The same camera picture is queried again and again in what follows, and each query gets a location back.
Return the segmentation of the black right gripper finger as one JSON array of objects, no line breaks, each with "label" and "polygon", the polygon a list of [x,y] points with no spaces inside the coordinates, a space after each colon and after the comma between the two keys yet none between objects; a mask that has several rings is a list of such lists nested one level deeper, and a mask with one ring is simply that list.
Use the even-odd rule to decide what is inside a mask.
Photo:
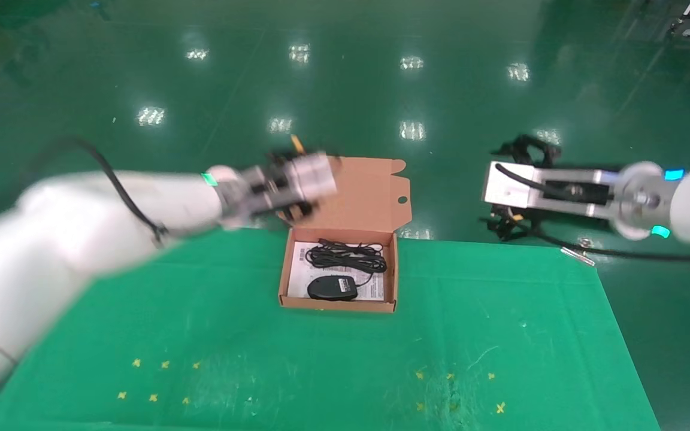
[{"label": "black right gripper finger", "polygon": [[482,217],[481,222],[499,241],[510,242],[527,237],[531,230],[539,231],[541,215],[529,208],[491,205],[489,216]]},{"label": "black right gripper finger", "polygon": [[[542,159],[534,160],[530,149],[542,154]],[[536,136],[519,135],[509,142],[504,142],[498,149],[491,151],[493,156],[510,156],[515,163],[531,166],[554,166],[554,161],[561,157],[559,145],[551,144]]]}]

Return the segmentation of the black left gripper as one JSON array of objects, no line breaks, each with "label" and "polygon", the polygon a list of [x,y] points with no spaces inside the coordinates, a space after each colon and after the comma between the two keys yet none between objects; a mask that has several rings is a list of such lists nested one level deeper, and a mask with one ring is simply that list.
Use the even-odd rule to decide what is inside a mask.
[{"label": "black left gripper", "polygon": [[315,200],[305,195],[309,153],[268,153],[261,166],[261,196],[270,212],[286,224],[309,218],[316,208]]}]

